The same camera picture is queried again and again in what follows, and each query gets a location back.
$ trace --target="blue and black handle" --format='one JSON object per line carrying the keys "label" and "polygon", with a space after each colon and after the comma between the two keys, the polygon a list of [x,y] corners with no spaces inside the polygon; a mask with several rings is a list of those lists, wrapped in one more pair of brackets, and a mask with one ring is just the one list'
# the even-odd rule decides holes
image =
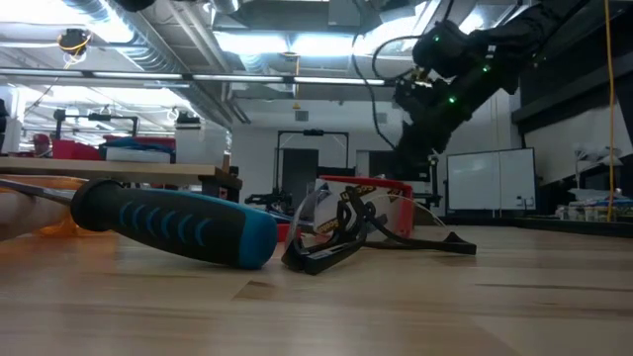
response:
{"label": "blue and black handle", "polygon": [[126,189],[107,179],[83,185],[70,211],[83,228],[238,268],[260,268],[277,244],[276,222],[264,212],[198,194]]}

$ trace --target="table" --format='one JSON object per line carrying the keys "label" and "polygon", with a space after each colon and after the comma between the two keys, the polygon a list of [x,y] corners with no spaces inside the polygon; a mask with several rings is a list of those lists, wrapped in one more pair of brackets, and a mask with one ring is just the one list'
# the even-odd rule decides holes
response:
{"label": "table", "polygon": [[630,355],[633,240],[458,227],[478,256],[362,249],[318,276],[114,234],[0,243],[10,355]]}
{"label": "table", "polygon": [[202,184],[203,194],[217,196],[220,187],[228,199],[239,201],[241,180],[212,165],[166,164],[69,159],[0,157],[0,173],[45,174],[79,178],[112,178],[121,182],[174,185]]}

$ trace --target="yellow cable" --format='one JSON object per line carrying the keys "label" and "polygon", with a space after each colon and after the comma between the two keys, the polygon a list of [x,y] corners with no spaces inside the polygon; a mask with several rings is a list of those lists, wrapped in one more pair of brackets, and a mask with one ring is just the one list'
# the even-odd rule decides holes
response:
{"label": "yellow cable", "polygon": [[604,0],[604,17],[606,18],[606,59],[609,68],[609,208],[606,220],[611,222],[613,217],[613,193],[614,185],[614,157],[613,157],[613,117],[615,112],[615,79],[613,75],[613,57],[611,53],[611,15],[609,11],[609,0]]}
{"label": "yellow cable", "polygon": [[63,49],[63,50],[75,50],[75,49],[81,49],[82,47],[84,47],[85,45],[88,45],[88,43],[90,42],[90,38],[91,36],[88,36],[88,38],[86,39],[86,41],[84,41],[81,44],[72,46],[72,47],[65,47],[61,44],[59,44],[59,41],[61,40],[61,38],[57,38],[57,44],[59,45],[59,48]]}

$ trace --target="wooden plank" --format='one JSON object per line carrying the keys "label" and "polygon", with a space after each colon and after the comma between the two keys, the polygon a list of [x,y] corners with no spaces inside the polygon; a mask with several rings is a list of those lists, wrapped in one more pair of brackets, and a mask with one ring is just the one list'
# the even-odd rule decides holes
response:
{"label": "wooden plank", "polygon": [[237,271],[112,234],[8,240],[2,355],[631,354],[633,241],[456,231],[477,256],[362,249],[318,276],[283,244]]}
{"label": "wooden plank", "polygon": [[241,181],[220,168],[202,164],[165,164],[68,159],[1,157],[0,173],[45,174],[86,179],[112,178],[121,182],[200,184],[199,177],[215,177],[220,184],[240,189]]}

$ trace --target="wood grain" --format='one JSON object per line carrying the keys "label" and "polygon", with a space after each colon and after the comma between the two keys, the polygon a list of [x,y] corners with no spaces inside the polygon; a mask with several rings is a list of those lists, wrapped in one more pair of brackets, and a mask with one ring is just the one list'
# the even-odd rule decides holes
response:
{"label": "wood grain", "polygon": [[0,243],[2,355],[630,355],[633,240],[459,227],[476,257],[363,249],[313,277],[117,235]]}
{"label": "wood grain", "polygon": [[200,176],[216,177],[222,185],[241,189],[242,182],[220,168],[203,164],[166,164],[70,159],[0,157],[0,173],[63,175],[121,182],[200,184]]}

